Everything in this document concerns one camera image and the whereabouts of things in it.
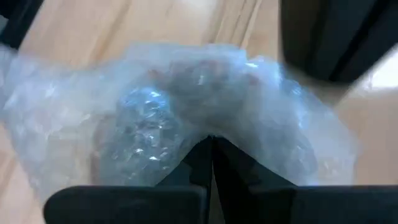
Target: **wooden floor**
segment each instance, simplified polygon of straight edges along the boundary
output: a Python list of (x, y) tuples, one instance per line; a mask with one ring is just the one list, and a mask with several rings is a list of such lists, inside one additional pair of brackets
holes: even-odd
[[(282, 60), (278, 0), (45, 0), (22, 52), (84, 67), (115, 58), (134, 41), (232, 43)], [(350, 88), (299, 77), (364, 147), (358, 184), (398, 184), (398, 54)], [(0, 128), (0, 223), (43, 223), (25, 173)]]

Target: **wrapped object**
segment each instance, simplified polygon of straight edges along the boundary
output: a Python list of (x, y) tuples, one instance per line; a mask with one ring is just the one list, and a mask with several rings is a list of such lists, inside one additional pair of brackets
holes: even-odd
[(207, 135), (297, 185), (350, 184), (356, 145), (284, 68), (228, 45), (141, 44), (71, 71), (1, 50), (2, 120), (45, 199), (160, 182)]

